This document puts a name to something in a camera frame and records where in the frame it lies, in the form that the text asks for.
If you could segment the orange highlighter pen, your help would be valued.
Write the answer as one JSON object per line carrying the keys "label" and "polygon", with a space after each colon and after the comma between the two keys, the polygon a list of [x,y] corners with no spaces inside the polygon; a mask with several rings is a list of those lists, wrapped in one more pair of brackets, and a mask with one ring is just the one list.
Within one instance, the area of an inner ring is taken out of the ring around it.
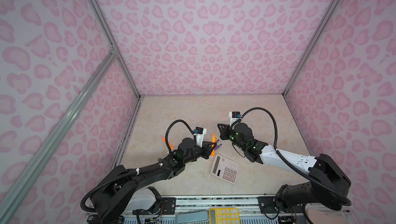
{"label": "orange highlighter pen", "polygon": [[214,154],[214,149],[216,148],[216,145],[217,145],[217,140],[216,140],[216,134],[215,134],[215,133],[213,133],[211,143],[212,143],[212,147],[211,147],[211,154],[210,154],[210,156],[211,156],[211,157],[214,157],[214,155],[215,155],[215,154]]}
{"label": "orange highlighter pen", "polygon": [[161,138],[162,138],[163,142],[167,145],[167,147],[169,147],[171,150],[174,149],[173,146],[169,142],[167,142],[167,140],[165,139],[164,136],[162,136]]}

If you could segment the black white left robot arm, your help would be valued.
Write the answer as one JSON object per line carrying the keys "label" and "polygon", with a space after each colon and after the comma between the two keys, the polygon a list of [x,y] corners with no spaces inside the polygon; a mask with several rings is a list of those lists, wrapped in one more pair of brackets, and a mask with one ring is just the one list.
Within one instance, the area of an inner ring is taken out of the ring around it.
{"label": "black white left robot arm", "polygon": [[97,213],[102,224],[115,222],[126,210],[133,194],[162,180],[170,180],[181,174],[187,163],[198,158],[209,159],[217,144],[204,141],[201,146],[192,138],[184,138],[178,148],[156,164],[136,169],[115,167],[96,187],[80,201],[85,212]]}

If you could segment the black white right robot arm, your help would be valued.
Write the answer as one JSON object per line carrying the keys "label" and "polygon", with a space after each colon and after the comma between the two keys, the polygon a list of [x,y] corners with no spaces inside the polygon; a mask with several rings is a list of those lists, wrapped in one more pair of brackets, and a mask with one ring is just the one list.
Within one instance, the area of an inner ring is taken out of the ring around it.
{"label": "black white right robot arm", "polygon": [[307,180],[298,185],[282,185],[272,201],[277,210],[283,212],[308,203],[320,203],[334,211],[351,206],[352,202],[347,197],[351,181],[330,156],[305,156],[276,149],[255,139],[252,129],[245,123],[220,123],[217,127],[220,139],[229,140],[251,163],[276,166]]}

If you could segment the pink white calculator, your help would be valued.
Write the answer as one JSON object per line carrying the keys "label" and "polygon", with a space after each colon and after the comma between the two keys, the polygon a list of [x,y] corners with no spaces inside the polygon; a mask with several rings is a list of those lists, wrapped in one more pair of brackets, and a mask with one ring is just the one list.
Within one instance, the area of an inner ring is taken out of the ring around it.
{"label": "pink white calculator", "polygon": [[211,175],[227,183],[236,184],[240,164],[219,154],[216,154],[211,167]]}

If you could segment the yellow calculator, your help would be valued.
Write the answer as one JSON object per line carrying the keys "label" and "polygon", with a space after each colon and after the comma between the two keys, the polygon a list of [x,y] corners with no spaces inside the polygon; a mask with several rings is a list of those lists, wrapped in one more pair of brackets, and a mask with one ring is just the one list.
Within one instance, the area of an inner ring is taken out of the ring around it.
{"label": "yellow calculator", "polygon": [[210,224],[241,224],[237,208],[211,208],[208,212]]}

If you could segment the grey blue case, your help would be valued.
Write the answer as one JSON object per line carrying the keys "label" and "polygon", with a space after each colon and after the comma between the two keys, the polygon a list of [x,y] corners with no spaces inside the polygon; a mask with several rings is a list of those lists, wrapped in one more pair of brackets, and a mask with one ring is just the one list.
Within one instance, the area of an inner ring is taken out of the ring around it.
{"label": "grey blue case", "polygon": [[189,212],[189,213],[181,213],[176,215],[175,223],[198,224],[198,223],[207,222],[208,219],[209,219],[208,211]]}

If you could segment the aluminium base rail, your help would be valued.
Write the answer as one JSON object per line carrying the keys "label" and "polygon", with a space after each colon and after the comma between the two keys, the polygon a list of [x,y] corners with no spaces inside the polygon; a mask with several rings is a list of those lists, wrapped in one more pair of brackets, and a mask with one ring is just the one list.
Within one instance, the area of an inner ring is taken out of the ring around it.
{"label": "aluminium base rail", "polygon": [[347,208],[332,211],[316,203],[296,205],[285,211],[273,207],[272,195],[154,196],[140,192],[121,216],[111,224],[175,224],[181,213],[234,207],[241,224],[353,224]]}

